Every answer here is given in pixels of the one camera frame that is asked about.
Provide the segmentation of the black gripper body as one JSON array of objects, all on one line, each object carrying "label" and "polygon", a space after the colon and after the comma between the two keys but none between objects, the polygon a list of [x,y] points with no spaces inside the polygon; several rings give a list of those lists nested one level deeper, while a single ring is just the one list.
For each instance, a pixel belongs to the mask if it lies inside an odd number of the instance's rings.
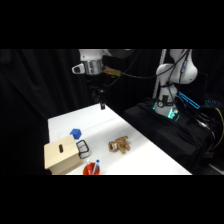
[{"label": "black gripper body", "polygon": [[90,94],[94,102],[95,103],[102,102],[105,96],[104,76],[103,75],[88,76],[87,85],[89,87]]}]

